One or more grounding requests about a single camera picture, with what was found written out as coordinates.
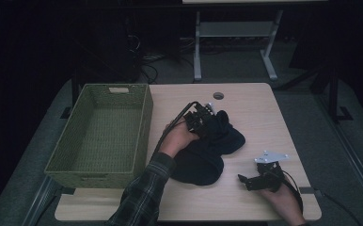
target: plaid shirt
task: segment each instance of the plaid shirt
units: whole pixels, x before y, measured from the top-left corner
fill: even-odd
[[[165,153],[156,153],[143,174],[123,191],[117,212],[105,225],[156,225],[164,187],[176,163]]]

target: tabletop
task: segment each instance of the tabletop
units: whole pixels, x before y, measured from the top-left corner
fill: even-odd
[[[246,143],[232,154],[222,155],[225,167],[219,180],[210,186],[194,186],[169,179],[160,205],[160,221],[274,220],[279,216],[256,192],[248,191],[237,174],[258,176],[255,158],[263,151],[285,153],[281,161],[299,187],[310,187],[288,128],[269,85],[263,83],[150,85],[154,102],[148,156],[165,126],[191,102],[213,103],[225,110],[230,123],[245,136]],[[224,94],[216,100],[213,94]],[[55,217],[58,220],[107,220],[117,210],[121,189],[77,188],[63,194]],[[304,217],[314,220],[321,210],[313,194],[302,194]]]

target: wicker basket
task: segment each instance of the wicker basket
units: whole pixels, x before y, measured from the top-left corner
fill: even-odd
[[[45,173],[67,187],[124,188],[146,165],[148,85],[86,84]]]

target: black cloth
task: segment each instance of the black cloth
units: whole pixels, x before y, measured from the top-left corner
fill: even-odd
[[[215,183],[223,172],[223,154],[237,151],[245,137],[229,123],[226,111],[219,111],[205,126],[206,137],[192,141],[175,156],[177,167],[171,178],[197,186]]]

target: stand leg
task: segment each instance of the stand leg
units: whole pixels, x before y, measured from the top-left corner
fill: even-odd
[[[279,27],[279,23],[281,21],[282,13],[283,13],[283,10],[279,10],[277,12],[275,21],[273,22],[273,26],[270,31],[269,43],[267,44],[267,46],[264,50],[260,50],[260,56],[263,60],[264,66],[266,67],[266,70],[267,70],[267,73],[269,74],[270,79],[273,81],[277,80],[277,75],[276,75],[275,69],[273,68],[273,64],[272,64],[272,61],[270,60],[269,56],[270,56],[270,52],[272,51],[273,43],[275,42],[275,38],[276,38],[277,30]]]
[[[333,71],[330,77],[328,114],[330,115],[334,123],[339,123],[339,121],[352,121],[354,119],[345,106],[341,106],[339,108],[342,111],[342,115],[338,115],[337,109],[338,109],[338,76],[336,72]]]
[[[75,72],[72,75],[71,87],[72,87],[72,107],[74,107],[79,97],[79,81],[78,81],[77,70],[75,70]]]
[[[326,63],[320,64],[316,68],[314,68],[312,70],[309,70],[309,71],[299,75],[298,77],[294,78],[290,82],[288,82],[288,83],[286,83],[284,85],[281,85],[279,87],[273,88],[273,90],[287,90],[289,88],[292,88],[293,86],[299,84],[302,81],[305,81],[306,79],[310,78],[311,76],[314,76],[314,75],[316,75],[318,73],[323,72],[324,69],[326,69],[327,66],[328,65]],[[329,82],[329,79],[328,79],[329,74],[327,72],[323,72],[323,74],[324,75],[322,75],[322,77],[324,77],[324,78],[322,80],[326,79],[326,81],[325,81],[326,84],[324,86],[322,86],[322,87],[325,87]],[[314,83],[312,84],[311,89],[312,89],[313,93],[322,93],[323,92],[323,90],[321,88],[318,88],[318,86],[319,85],[317,85],[317,84],[314,84]]]
[[[194,52],[194,81],[201,81],[201,59],[199,58],[199,11],[196,21],[196,51]]]

